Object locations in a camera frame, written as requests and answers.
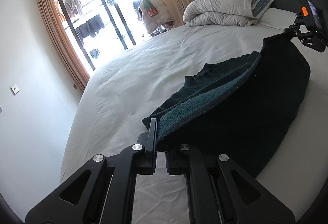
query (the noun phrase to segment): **white pillow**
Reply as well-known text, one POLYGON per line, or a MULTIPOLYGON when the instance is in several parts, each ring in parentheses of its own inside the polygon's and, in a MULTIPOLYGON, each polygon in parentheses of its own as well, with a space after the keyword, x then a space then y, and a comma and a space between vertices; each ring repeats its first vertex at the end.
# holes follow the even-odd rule
POLYGON ((277 8, 269 8, 260 17, 258 24, 262 24, 278 30, 284 30, 292 25, 295 21, 296 14, 277 8))

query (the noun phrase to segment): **triangular cutout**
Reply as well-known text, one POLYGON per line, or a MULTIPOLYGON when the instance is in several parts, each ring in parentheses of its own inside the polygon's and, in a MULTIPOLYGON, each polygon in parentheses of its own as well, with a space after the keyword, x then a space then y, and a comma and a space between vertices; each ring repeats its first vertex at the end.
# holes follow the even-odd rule
POLYGON ((262 194, 250 185, 237 171, 231 171, 241 198, 246 204, 250 204, 262 197, 262 194))
POLYGON ((61 192, 59 195, 60 199, 63 199, 73 205, 77 205, 90 175, 90 170, 84 171, 74 182, 72 182, 71 185, 61 192))

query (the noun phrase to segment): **screen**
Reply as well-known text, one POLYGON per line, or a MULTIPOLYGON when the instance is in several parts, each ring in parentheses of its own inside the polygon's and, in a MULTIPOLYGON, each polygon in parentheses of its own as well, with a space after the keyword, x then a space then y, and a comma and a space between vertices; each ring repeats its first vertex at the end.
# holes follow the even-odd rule
POLYGON ((315 5, 310 0, 308 0, 308 3, 311 8, 311 12, 312 12, 312 15, 314 18, 315 25, 317 26, 317 28, 322 29, 320 18, 318 16, 318 9, 315 7, 315 5))

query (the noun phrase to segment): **dark sweater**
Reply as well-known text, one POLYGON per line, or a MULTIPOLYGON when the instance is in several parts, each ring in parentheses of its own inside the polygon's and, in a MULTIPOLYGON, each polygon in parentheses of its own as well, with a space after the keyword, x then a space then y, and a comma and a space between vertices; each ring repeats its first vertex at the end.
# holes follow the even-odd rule
POLYGON ((157 108, 157 149, 187 143, 203 153, 231 156, 257 176, 282 142, 304 99, 310 76, 291 33, 263 40, 253 52, 205 64, 157 108))

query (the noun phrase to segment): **bed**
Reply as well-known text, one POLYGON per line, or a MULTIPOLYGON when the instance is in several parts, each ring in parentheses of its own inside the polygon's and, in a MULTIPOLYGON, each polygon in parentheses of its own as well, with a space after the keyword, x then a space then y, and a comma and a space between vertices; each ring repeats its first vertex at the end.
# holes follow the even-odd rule
MULTIPOLYGON (((328 9, 328 0, 313 0, 328 9)), ((205 63, 260 51, 263 38, 288 27, 297 0, 274 0, 250 27, 207 25, 175 28, 125 51, 98 68, 81 98, 62 164, 66 180, 95 154, 118 154, 147 131, 150 115, 205 63)), ((299 223, 307 223, 326 199, 328 177, 328 51, 323 54, 293 39, 311 67, 307 93, 279 149, 257 180, 283 202, 299 223)), ((137 177, 133 223, 189 223, 183 176, 166 173, 158 153, 156 173, 137 177)))

